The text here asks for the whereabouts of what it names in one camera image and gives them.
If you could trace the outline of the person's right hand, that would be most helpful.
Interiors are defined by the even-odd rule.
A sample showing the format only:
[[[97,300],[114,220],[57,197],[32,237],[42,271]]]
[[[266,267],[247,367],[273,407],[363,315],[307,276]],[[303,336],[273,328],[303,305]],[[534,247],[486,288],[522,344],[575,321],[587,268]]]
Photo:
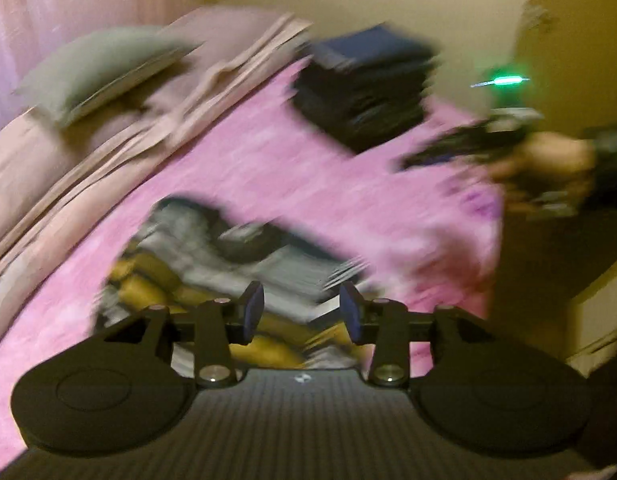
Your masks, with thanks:
[[[522,188],[522,180],[539,183],[545,191],[563,192],[564,201],[578,208],[593,188],[595,165],[593,142],[537,132],[517,144],[508,156],[489,164],[487,174],[502,186],[509,210],[531,212],[539,205],[537,194]]]

